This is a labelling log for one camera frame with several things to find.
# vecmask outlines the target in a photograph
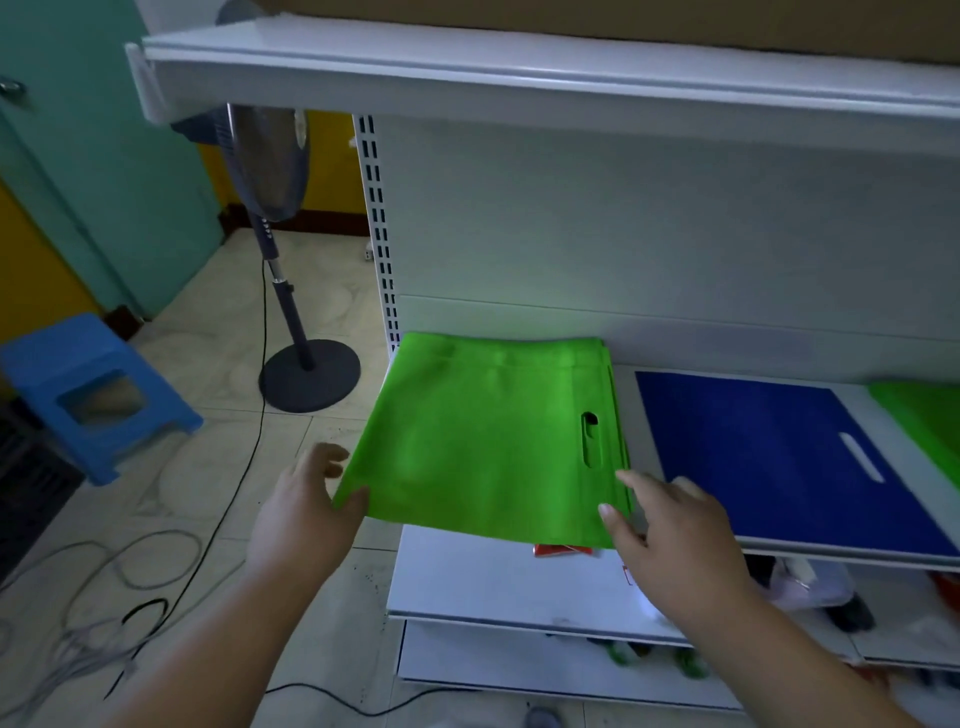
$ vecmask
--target door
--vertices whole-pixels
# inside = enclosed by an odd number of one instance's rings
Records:
[[[196,148],[140,113],[123,50],[145,35],[134,3],[5,3],[3,15],[0,75],[25,90],[0,93],[0,114],[132,307],[156,315],[216,250],[221,231]],[[17,179],[2,171],[18,195]],[[21,202],[47,230],[44,211]]]

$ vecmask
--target left hand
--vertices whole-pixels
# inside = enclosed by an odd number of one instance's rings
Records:
[[[324,479],[339,477],[338,461],[350,453],[339,445],[318,443],[287,468],[260,508],[247,546],[247,568],[279,576],[310,590],[310,597],[337,570],[353,546],[367,515],[369,491],[361,488],[339,509],[333,507]]]

